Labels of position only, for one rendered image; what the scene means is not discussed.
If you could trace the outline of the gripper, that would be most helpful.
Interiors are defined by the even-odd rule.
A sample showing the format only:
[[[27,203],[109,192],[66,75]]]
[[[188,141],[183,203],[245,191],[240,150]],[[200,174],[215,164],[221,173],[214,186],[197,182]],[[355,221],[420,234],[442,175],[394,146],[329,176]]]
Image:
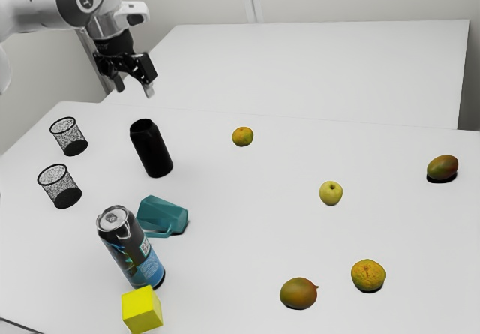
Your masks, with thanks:
[[[155,95],[153,83],[157,79],[157,71],[148,53],[134,52],[134,40],[129,29],[111,38],[94,39],[96,51],[94,62],[100,75],[109,78],[117,92],[123,92],[125,85],[115,66],[115,58],[130,63],[130,75],[142,86],[147,98]]]

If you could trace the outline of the plain black can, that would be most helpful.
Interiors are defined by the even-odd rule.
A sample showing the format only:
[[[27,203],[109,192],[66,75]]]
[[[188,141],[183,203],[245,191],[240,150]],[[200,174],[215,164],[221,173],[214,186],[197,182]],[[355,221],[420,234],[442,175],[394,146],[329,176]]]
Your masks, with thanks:
[[[130,126],[130,140],[150,177],[161,178],[172,171],[173,161],[157,125],[152,120],[136,120]]]

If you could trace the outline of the black mesh pen holder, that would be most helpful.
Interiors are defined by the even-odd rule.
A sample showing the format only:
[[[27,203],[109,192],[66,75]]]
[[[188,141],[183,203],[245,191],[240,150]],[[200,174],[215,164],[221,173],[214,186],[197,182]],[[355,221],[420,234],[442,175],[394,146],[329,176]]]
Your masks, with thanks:
[[[64,155],[73,157],[84,152],[88,142],[72,116],[57,119],[49,127],[49,132],[54,136]]]
[[[37,176],[37,183],[57,209],[72,207],[82,197],[81,189],[65,164],[53,164],[43,169]]]

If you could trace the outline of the small orange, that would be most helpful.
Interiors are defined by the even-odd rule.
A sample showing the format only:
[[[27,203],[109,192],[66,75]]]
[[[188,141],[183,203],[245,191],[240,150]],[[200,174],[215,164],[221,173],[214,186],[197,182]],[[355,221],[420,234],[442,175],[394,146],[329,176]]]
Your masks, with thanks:
[[[232,141],[239,147],[249,146],[254,140],[254,132],[249,127],[238,127],[232,133]]]

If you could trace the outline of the teal faceted mug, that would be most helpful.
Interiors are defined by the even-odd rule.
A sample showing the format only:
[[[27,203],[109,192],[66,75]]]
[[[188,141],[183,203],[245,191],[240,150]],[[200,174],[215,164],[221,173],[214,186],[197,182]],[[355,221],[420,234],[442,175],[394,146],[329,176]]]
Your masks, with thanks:
[[[148,238],[168,238],[184,233],[188,225],[188,211],[149,195],[141,200],[136,219]]]

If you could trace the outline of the blue printed drink can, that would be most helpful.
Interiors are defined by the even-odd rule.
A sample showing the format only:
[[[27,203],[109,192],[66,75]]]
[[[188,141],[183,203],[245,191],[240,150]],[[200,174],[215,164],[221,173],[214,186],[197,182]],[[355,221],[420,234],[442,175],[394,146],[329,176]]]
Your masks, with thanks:
[[[96,219],[97,234],[130,285],[160,287],[165,269],[134,214],[115,205]]]

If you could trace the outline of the yellow-green apple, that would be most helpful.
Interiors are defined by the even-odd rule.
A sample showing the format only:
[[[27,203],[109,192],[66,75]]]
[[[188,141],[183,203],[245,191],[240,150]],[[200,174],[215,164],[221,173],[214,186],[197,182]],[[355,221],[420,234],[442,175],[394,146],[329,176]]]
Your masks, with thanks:
[[[325,181],[319,188],[319,198],[327,206],[337,205],[343,196],[343,187],[335,181]]]

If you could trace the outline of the yellow block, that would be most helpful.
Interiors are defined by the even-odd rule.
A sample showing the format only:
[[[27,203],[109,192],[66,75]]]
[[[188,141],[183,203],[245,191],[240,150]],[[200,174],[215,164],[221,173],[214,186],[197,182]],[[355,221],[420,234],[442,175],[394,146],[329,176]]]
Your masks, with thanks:
[[[163,326],[161,302],[151,285],[121,295],[121,318],[131,334]]]

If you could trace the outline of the red-green mango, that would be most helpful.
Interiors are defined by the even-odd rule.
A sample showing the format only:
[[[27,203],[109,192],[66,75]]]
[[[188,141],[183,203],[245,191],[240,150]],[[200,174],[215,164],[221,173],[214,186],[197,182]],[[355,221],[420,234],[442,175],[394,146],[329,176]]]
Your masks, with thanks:
[[[427,166],[427,176],[434,180],[446,180],[458,171],[459,162],[453,155],[440,155],[432,159]]]
[[[291,278],[280,289],[280,301],[288,308],[305,310],[316,302],[318,289],[306,278]]]

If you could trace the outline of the large bumpy orange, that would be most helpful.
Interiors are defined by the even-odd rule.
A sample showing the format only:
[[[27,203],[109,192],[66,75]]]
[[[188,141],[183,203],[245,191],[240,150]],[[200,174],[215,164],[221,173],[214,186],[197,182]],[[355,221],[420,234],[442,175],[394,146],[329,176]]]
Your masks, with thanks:
[[[355,263],[350,274],[355,287],[364,292],[379,290],[386,279],[384,268],[371,259],[364,259]]]

